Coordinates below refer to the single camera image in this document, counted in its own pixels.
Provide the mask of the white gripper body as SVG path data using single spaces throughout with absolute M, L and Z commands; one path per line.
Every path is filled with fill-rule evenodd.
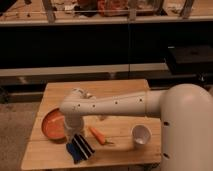
M 68 141 L 74 138 L 75 134 L 84 133 L 84 120 L 82 117 L 66 116 L 64 119 L 64 130 Z

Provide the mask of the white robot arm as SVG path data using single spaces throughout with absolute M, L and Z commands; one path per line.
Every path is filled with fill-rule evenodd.
M 213 95 L 194 84 L 92 99 L 72 90 L 60 104 L 69 134 L 90 115 L 149 116 L 161 120 L 161 171 L 213 171 Z

